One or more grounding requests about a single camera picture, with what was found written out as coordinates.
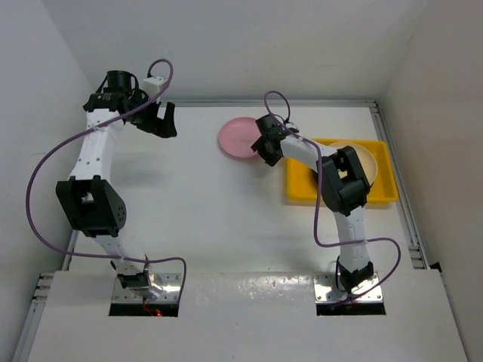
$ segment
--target yellow tray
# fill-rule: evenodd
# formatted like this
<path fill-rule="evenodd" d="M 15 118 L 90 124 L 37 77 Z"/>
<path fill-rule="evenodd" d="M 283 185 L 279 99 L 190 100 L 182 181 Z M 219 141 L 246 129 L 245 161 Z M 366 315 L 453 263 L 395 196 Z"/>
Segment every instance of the yellow tray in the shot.
<path fill-rule="evenodd" d="M 369 204 L 387 204 L 398 200 L 398 189 L 392 173 L 391 161 L 387 146 L 382 141 L 362 140 L 320 140 L 315 141 L 326 146 L 337 141 L 350 141 L 365 147 L 376 158 L 377 177 L 368 195 Z M 287 196 L 291 201 L 315 201 L 317 198 L 317 182 L 311 170 L 293 158 L 287 159 Z"/>

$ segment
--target white tabletop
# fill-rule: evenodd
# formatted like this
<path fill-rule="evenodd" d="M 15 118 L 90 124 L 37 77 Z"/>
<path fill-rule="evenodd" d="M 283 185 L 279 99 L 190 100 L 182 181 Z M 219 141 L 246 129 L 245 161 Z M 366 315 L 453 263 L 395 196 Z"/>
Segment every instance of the white tabletop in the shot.
<path fill-rule="evenodd" d="M 226 121 L 263 114 L 179 108 L 172 140 L 126 127 L 112 166 L 112 185 L 128 209 L 122 231 L 149 258 L 186 258 L 179 317 L 108 317 L 114 271 L 106 260 L 73 258 L 69 271 L 55 275 L 30 362 L 466 360 L 438 272 L 412 268 L 396 204 L 369 207 L 365 224 L 368 237 L 402 246 L 401 266 L 383 285 L 387 315 L 316 315 L 312 274 L 334 270 L 338 248 L 315 245 L 313 207 L 285 203 L 282 162 L 235 161 L 217 145 Z M 377 139 L 367 108 L 294 107 L 293 120 L 310 137 Z M 337 240 L 325 207 L 320 238 Z M 102 253 L 83 236 L 75 250 Z M 395 248 L 370 244 L 369 252 L 387 273 Z"/>
<path fill-rule="evenodd" d="M 274 108 L 284 114 L 284 108 Z M 112 163 L 111 183 L 124 199 L 121 233 L 150 259 L 182 256 L 192 272 L 314 272 L 334 269 L 338 248 L 323 250 L 312 236 L 314 208 L 285 202 L 285 163 L 237 161 L 217 143 L 228 120 L 266 114 L 262 107 L 178 107 L 178 137 L 162 140 L 132 126 L 123 130 Z M 308 137 L 377 140 L 369 108 L 293 107 L 292 121 Z M 408 244 L 396 204 L 368 206 L 368 237 L 390 236 Z M 337 241 L 334 217 L 321 208 L 319 237 Z M 412 268 L 403 247 L 402 268 Z M 103 253 L 84 235 L 75 251 Z M 395 248 L 369 245 L 378 270 L 389 269 Z M 110 271 L 106 260 L 72 258 L 69 270 Z M 159 270 L 179 270 L 178 265 Z"/>

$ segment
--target beige bowl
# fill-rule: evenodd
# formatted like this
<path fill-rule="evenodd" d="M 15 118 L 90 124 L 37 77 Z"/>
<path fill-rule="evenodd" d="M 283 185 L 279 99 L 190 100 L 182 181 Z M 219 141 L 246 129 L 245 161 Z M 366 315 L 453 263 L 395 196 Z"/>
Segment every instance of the beige bowl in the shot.
<path fill-rule="evenodd" d="M 359 157 L 362 168 L 364 169 L 365 176 L 368 178 L 369 185 L 372 186 L 372 184 L 374 184 L 374 181 L 377 177 L 377 162 L 376 158 L 374 158 L 374 156 L 368 151 L 368 149 L 362 147 L 361 145 L 358 145 L 357 143 L 352 143 L 349 141 L 338 141 L 330 144 L 329 146 L 334 147 L 335 149 L 342 149 L 346 146 L 354 148 L 355 153 L 357 153 L 357 156 Z M 347 172 L 339 173 L 340 177 L 343 177 L 347 174 Z"/>

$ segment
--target pink plate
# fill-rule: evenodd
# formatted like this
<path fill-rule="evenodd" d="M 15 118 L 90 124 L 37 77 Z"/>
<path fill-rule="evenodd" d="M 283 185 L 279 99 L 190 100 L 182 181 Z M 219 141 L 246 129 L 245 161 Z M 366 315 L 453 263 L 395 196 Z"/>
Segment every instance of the pink plate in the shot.
<path fill-rule="evenodd" d="M 251 145 L 260 137 L 255 118 L 239 117 L 228 121 L 218 133 L 218 143 L 223 151 L 237 158 L 251 158 L 257 154 Z"/>

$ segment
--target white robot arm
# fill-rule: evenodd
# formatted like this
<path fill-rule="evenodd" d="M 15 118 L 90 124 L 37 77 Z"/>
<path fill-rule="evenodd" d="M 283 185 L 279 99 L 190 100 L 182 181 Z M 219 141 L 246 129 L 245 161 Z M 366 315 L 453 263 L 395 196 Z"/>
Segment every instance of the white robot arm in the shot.
<path fill-rule="evenodd" d="M 96 128 L 109 119 L 147 102 L 149 96 L 161 89 L 164 79 L 150 77 L 144 81 L 146 91 L 131 86 L 133 75 L 123 71 L 107 73 L 107 87 L 102 86 L 84 105 L 87 129 Z M 149 264 L 129 262 L 123 258 L 147 259 L 146 255 L 123 238 L 127 211 L 121 197 L 110 185 L 114 148 L 126 122 L 161 138 L 175 137 L 174 104 L 167 103 L 164 119 L 158 118 L 158 103 L 152 103 L 136 115 L 99 128 L 88 134 L 67 181 L 59 181 L 56 194 L 70 225 L 93 238 L 112 259 L 118 279 L 125 289 L 143 297 L 156 299 L 162 291 Z"/>
<path fill-rule="evenodd" d="M 334 213 L 340 242 L 360 241 L 340 246 L 340 285 L 347 293 L 372 277 L 374 267 L 369 258 L 364 230 L 364 212 L 371 187 L 352 147 L 335 149 L 320 143 L 308 143 L 293 131 L 282 127 L 273 115 L 257 120 L 261 137 L 252 145 L 263 160 L 274 166 L 282 157 L 298 160 L 315 172 L 322 169 L 321 196 Z M 322 165 L 318 165 L 321 153 Z M 341 178 L 339 170 L 346 171 Z"/>

